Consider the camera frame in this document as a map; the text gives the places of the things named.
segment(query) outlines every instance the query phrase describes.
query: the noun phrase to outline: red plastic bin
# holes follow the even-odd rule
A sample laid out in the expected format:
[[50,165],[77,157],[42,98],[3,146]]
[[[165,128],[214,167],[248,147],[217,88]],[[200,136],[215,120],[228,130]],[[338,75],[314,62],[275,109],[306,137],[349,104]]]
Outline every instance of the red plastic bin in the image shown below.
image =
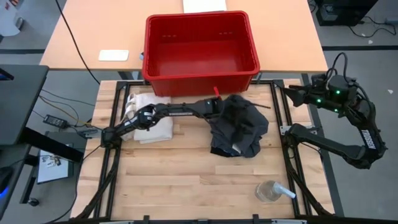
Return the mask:
[[243,11],[148,17],[142,72],[157,96],[247,90],[260,71]]

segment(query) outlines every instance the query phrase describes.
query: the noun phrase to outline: white paper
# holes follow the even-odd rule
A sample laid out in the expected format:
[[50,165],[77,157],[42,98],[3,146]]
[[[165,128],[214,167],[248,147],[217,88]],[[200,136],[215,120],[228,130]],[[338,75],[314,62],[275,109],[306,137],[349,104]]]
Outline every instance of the white paper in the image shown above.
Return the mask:
[[226,11],[225,0],[183,0],[184,13]]
[[128,50],[101,50],[98,56],[98,60],[110,62],[124,62],[128,58]]

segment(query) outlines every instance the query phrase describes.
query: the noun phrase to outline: wooden tabletop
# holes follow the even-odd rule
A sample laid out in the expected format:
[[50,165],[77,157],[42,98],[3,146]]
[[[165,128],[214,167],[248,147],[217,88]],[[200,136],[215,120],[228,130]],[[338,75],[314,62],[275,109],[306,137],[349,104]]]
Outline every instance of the wooden tabletop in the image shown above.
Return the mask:
[[[262,71],[327,70],[307,0],[226,0],[226,5],[229,11],[249,14]],[[133,71],[142,68],[146,19],[183,13],[183,6],[182,0],[68,0],[63,13],[88,67]],[[129,50],[129,58],[100,62],[100,50]],[[53,70],[86,69],[61,17],[40,64]]]
[[[285,80],[285,84],[300,85],[300,80]],[[102,128],[109,125],[115,87],[116,81],[101,82],[94,125]],[[131,87],[131,93],[145,92],[152,92],[151,87]],[[273,107],[269,85],[251,85],[242,95],[253,103]],[[204,97],[173,98],[172,102],[195,102]],[[311,124],[306,106],[294,108],[291,101],[289,106],[294,123]],[[252,159],[211,154],[209,125],[189,116],[174,118],[174,136],[170,141],[123,142],[112,220],[142,220],[144,215],[154,220],[248,219],[253,214],[259,214],[260,218],[293,217],[292,202],[286,196],[274,203],[261,203],[254,195],[256,185],[263,181],[276,180],[288,186],[274,109],[258,110],[270,124],[268,133],[260,141],[260,153]],[[99,144],[99,139],[89,140],[85,154]],[[308,188],[329,212],[333,212],[318,153],[301,145],[299,151]],[[85,160],[71,217],[78,215],[97,191],[103,156],[104,150],[99,149]],[[297,191],[303,213],[298,187]],[[107,195],[105,193],[103,215]]]

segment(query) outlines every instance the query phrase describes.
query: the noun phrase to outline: white towel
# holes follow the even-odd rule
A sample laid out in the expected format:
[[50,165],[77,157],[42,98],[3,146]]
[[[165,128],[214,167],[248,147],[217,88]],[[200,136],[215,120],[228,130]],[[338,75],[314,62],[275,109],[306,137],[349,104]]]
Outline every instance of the white towel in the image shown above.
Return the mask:
[[[154,93],[142,93],[138,95],[130,95],[126,103],[125,117],[132,118],[134,112],[141,109],[148,104],[170,103],[170,97],[158,97]],[[132,133],[127,133],[122,136],[123,140],[132,138]],[[149,131],[135,130],[134,140],[141,144],[166,141],[173,138],[173,119],[171,117],[162,118],[155,126],[151,127]]]

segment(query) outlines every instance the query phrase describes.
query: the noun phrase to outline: gray floor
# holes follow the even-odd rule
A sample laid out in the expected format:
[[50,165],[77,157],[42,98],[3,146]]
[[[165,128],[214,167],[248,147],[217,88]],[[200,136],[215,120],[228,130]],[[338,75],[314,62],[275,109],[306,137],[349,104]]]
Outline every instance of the gray floor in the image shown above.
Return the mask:
[[[44,49],[59,17],[54,2],[28,1],[21,8],[21,15],[26,19],[24,30],[15,37],[6,37],[0,43],[0,49]],[[369,12],[369,16],[382,22],[387,16],[398,17],[398,1],[379,0]],[[371,34],[372,24],[355,27],[359,34]],[[319,27],[317,31],[323,46],[368,45],[369,39],[354,36],[347,27]],[[373,45],[398,45],[397,36],[381,31],[371,38]],[[338,52],[325,52],[330,66]],[[398,185],[398,138],[394,128],[398,120],[394,115],[398,109],[397,64],[398,51],[347,52],[349,57],[348,76],[357,77],[370,99],[376,104],[377,125],[382,130],[382,137],[390,148],[385,156],[374,163],[370,170],[358,170],[332,155],[331,161],[340,193],[343,209],[347,217],[381,218],[398,220],[398,194],[394,191]],[[41,55],[1,55],[1,63],[38,64]],[[95,72],[100,80],[118,80],[116,72]],[[266,74],[270,78],[299,77],[297,74]],[[98,86],[87,72],[49,72],[44,89],[55,94],[94,103]],[[79,103],[70,103],[79,113],[80,119],[91,118],[93,108]],[[51,114],[71,121],[61,112],[38,101],[35,111],[41,115]],[[361,144],[360,136],[347,120],[338,119],[336,114],[319,110],[322,125],[328,138],[345,144]],[[32,113],[28,126],[42,133],[57,131],[42,123],[42,118]],[[64,179],[37,185],[32,196],[38,198],[38,207],[19,205],[19,196],[24,187],[29,168],[24,168],[17,189],[9,208],[0,223],[42,223],[62,214],[72,202],[74,179]]]

